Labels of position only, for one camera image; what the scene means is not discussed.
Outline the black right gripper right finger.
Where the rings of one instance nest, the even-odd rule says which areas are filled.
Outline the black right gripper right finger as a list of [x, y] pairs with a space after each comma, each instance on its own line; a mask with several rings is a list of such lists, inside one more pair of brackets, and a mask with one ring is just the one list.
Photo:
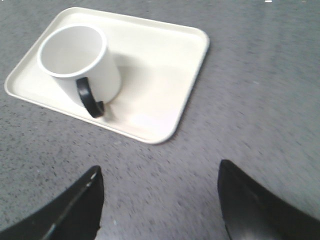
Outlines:
[[217, 190], [231, 240], [318, 240], [320, 221], [274, 195], [228, 159]]

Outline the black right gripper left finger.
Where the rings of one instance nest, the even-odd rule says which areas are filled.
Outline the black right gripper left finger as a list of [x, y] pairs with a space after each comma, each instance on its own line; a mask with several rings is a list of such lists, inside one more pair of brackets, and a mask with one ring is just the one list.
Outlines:
[[52, 202], [1, 231], [2, 240], [93, 240], [104, 205], [101, 167], [92, 166]]

